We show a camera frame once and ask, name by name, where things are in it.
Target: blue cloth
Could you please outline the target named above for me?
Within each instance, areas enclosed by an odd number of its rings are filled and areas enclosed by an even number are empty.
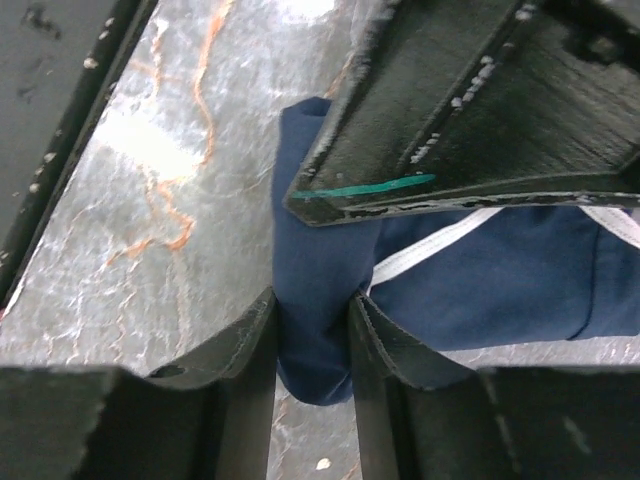
[[[376,263],[460,221],[438,212],[312,228],[283,207],[330,102],[283,111],[273,179],[279,374],[315,405],[352,395],[346,307]],[[575,207],[506,209],[434,257],[377,285],[385,314],[436,350],[637,335],[640,253]]]

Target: white drawstring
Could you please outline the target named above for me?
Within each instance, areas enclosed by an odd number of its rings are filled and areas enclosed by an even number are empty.
[[[624,211],[618,208],[606,207],[581,208],[589,217],[609,232],[640,250],[640,225]],[[502,208],[476,210],[463,220],[438,230],[419,242],[384,259],[374,267],[371,285],[367,293],[370,294],[371,288],[374,286],[393,280],[398,275],[457,242],[501,210]]]
[[[619,208],[580,207],[604,228],[616,237],[640,250],[640,225]]]
[[[449,245],[474,231],[501,210],[502,208],[483,208],[476,210],[458,223],[438,230],[419,242],[394,253],[374,267],[371,287],[388,282],[410,268],[415,267],[420,262],[425,261],[427,258],[434,256],[439,251],[444,250]]]

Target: green mark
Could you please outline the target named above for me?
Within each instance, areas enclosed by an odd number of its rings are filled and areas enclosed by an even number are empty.
[[[304,190],[301,192],[293,192],[293,198],[328,198],[328,197],[350,197],[353,195],[368,195],[371,193],[384,193],[399,188],[411,187],[413,185],[421,185],[423,183],[435,180],[436,176],[432,174],[414,175],[412,177],[399,178],[384,183],[375,183],[373,185],[354,185],[352,187],[334,188],[332,190]]]

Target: black metal frame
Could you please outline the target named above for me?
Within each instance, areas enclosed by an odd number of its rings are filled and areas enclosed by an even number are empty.
[[[274,307],[267,290],[229,328],[147,379],[117,367],[0,370],[0,478],[264,478]]]
[[[309,225],[640,207],[640,4],[383,2],[286,205]]]
[[[94,42],[93,45],[80,44],[81,51],[74,50],[74,53],[82,56],[81,58],[90,57],[92,63],[89,65],[90,68],[83,68],[82,63],[78,63],[77,71],[66,73],[73,80],[69,86],[72,92],[71,101],[66,109],[60,112],[58,124],[46,131],[45,140],[48,146],[36,158],[2,159],[8,164],[8,167],[0,172],[2,175],[12,178],[12,169],[15,168],[15,176],[22,179],[23,170],[27,168],[28,171],[35,172],[32,185],[37,185],[37,188],[33,188],[29,183],[20,184],[19,180],[16,180],[18,184],[15,185],[15,190],[19,194],[17,198],[23,200],[19,210],[15,212],[3,203],[5,196],[10,198],[13,191],[0,192],[0,218],[4,222],[0,230],[7,230],[6,236],[0,235],[0,308],[8,302],[26,268],[158,0],[110,1],[113,8],[105,18],[100,18],[100,23],[96,25],[87,25],[86,19],[82,16],[74,16],[73,11],[67,12],[78,22],[77,29],[83,32],[83,37],[86,35],[84,32],[95,30],[95,38],[90,39]],[[29,38],[44,36],[55,46],[61,37],[61,41],[64,41],[66,36],[71,35],[70,32],[59,31],[56,23],[47,16],[46,5],[46,2],[25,3],[26,13],[22,19],[20,38],[26,45],[30,45],[27,42]],[[1,2],[0,11],[5,11]],[[108,35],[101,35],[105,31],[108,31]],[[9,51],[3,51],[3,54],[21,55],[20,48],[25,47],[16,46],[14,43],[12,40],[8,41],[8,47],[1,45],[2,49],[9,48]],[[43,52],[30,53],[47,57],[47,49],[51,46],[47,46],[45,42],[41,47]],[[14,72],[5,74],[6,77],[0,81],[11,82]],[[58,93],[60,96],[66,96],[70,92]],[[20,103],[22,100],[14,98],[12,101]],[[40,122],[40,113],[37,105],[31,105],[29,115],[32,118],[33,131],[24,132],[24,138],[15,139],[16,142],[41,141],[39,137],[33,138],[42,135],[42,128],[35,126]]]
[[[364,480],[626,480],[640,471],[640,369],[474,372],[365,295],[348,316]],[[3,480],[266,478],[277,305],[149,378],[116,367],[0,370]]]

